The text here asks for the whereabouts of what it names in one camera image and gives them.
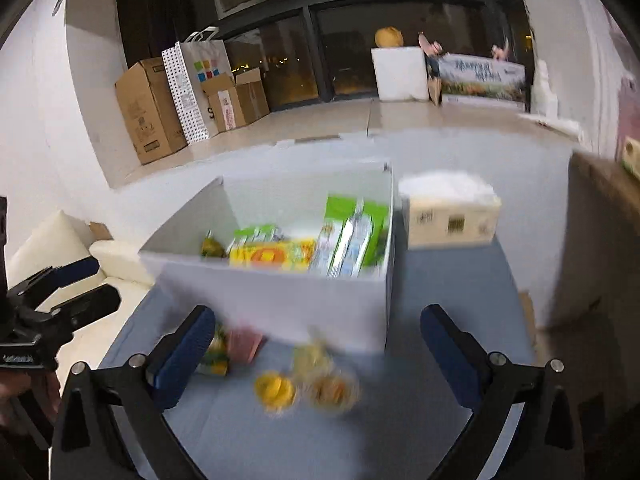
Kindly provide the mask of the left hand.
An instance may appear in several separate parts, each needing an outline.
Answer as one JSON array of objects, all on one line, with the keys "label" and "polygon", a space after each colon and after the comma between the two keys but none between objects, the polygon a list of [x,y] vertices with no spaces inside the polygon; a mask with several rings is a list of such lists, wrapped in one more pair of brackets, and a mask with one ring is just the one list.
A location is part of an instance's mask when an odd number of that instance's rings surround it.
[{"label": "left hand", "polygon": [[54,422],[61,403],[60,382],[52,372],[25,373],[19,370],[1,371],[1,426],[18,430],[20,424],[11,401],[28,390],[34,390],[36,398],[50,422]]}]

